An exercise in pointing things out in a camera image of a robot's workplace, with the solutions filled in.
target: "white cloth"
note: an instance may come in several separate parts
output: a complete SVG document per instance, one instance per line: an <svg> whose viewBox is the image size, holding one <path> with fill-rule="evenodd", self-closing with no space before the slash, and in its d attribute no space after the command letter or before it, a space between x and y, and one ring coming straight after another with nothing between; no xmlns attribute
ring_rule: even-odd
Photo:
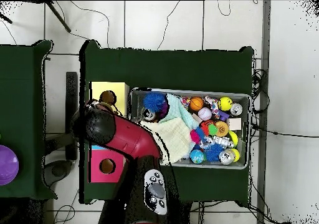
<svg viewBox="0 0 319 224"><path fill-rule="evenodd" d="M169 161L175 163L189 152L192 142L190 130L181 118L177 117L163 123L141 121L140 125L151 130L155 142L162 151L163 164L167 165ZM158 136L163 140L168 152Z"/></svg>

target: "green table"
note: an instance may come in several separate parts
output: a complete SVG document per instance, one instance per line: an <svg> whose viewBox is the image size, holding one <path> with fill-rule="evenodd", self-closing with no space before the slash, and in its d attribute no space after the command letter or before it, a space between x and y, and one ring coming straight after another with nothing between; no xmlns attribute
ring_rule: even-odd
<svg viewBox="0 0 319 224"><path fill-rule="evenodd" d="M19 173L0 186L0 197L55 198L42 180L44 164L44 96L42 66L52 41L32 46L0 46L0 144L12 149Z"/></svg>
<svg viewBox="0 0 319 224"><path fill-rule="evenodd" d="M125 82L134 87L200 90L249 94L252 92L251 47L240 51L145 51L101 49L86 41L80 51L81 78ZM88 146L85 146L82 182L84 200L112 199L116 184L88 183ZM169 174L169 167L163 173ZM249 165L243 170L174 167L182 201L237 200L248 202Z"/></svg>

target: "purple bowl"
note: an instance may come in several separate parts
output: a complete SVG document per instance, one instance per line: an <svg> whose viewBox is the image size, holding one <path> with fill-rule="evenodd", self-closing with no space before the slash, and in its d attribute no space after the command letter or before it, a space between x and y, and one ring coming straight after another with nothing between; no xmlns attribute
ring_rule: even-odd
<svg viewBox="0 0 319 224"><path fill-rule="evenodd" d="M15 179L19 171L16 154L6 146L0 145L0 185L7 185Z"/></svg>

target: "light blue cloth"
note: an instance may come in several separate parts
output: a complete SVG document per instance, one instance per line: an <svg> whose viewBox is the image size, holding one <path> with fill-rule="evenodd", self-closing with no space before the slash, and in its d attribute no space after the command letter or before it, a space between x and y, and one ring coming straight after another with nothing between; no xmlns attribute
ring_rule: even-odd
<svg viewBox="0 0 319 224"><path fill-rule="evenodd" d="M194 120L192 115L184 108L180 99L172 94L166 95L169 105L168 114L165 118L161 119L158 123L163 123L171 119L180 117L189 130L194 130L199 126L199 123Z"/></svg>

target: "orange basketball ball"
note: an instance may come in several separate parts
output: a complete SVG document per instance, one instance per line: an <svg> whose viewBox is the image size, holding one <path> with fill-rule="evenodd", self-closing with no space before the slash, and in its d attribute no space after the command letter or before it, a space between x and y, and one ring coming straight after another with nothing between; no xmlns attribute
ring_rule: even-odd
<svg viewBox="0 0 319 224"><path fill-rule="evenodd" d="M200 97L193 97L191 99L191 102L189 103L189 106L191 109L198 111L201 109L204 105L204 101Z"/></svg>

